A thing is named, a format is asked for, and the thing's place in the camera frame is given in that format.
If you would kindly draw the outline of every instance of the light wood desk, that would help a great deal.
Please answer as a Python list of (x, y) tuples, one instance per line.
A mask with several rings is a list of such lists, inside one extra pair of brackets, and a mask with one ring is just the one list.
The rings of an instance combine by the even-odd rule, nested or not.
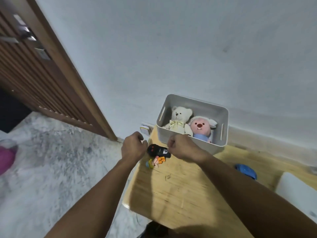
[[(156, 128), (150, 143), (166, 147), (158, 140)], [(271, 190), (285, 171), (317, 189), (317, 176), (307, 173), (307, 167), (299, 163), (232, 146), (226, 146), (215, 156), (230, 166), (236, 163), (250, 166), (257, 173), (258, 182)], [(145, 167), (147, 160), (146, 154), (134, 173), (122, 202), (125, 207), (197, 237), (252, 237), (196, 164), (172, 156), (150, 170)]]

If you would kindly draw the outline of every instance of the blue object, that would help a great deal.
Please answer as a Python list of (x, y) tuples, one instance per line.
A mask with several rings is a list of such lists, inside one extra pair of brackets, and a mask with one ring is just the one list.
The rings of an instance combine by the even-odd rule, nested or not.
[(236, 164), (235, 169), (254, 180), (257, 179), (256, 172), (245, 164)]
[(209, 137), (207, 137), (206, 135), (194, 134), (194, 138), (209, 142)]

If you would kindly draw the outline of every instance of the black toy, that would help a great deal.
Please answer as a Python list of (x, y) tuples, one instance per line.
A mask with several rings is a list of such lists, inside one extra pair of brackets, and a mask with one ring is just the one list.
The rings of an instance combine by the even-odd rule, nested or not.
[(156, 157), (156, 156), (165, 157), (165, 158), (170, 158), (171, 157), (171, 153), (168, 152), (167, 148), (159, 146), (157, 144), (151, 144), (147, 148), (147, 153), (151, 157)]

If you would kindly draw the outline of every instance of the white teddy bear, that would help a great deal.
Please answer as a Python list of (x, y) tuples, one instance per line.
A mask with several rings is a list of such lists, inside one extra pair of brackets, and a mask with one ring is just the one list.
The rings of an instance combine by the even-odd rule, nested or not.
[(172, 108), (172, 119), (163, 128), (171, 131), (187, 134), (193, 136), (193, 131), (187, 123), (189, 118), (192, 116), (193, 111), (190, 108), (184, 107), (173, 107)]

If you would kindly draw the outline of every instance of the door handle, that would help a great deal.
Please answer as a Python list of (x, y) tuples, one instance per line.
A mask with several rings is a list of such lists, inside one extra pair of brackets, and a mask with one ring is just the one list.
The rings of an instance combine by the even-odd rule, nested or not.
[(6, 37), (6, 36), (0, 36), (1, 41), (10, 42), (10, 43), (19, 43), (22, 40), (30, 40), (30, 41), (37, 41), (35, 35), (31, 32), (31, 30), (28, 27), (20, 27), (21, 30), (21, 36), (18, 38), (15, 37)]

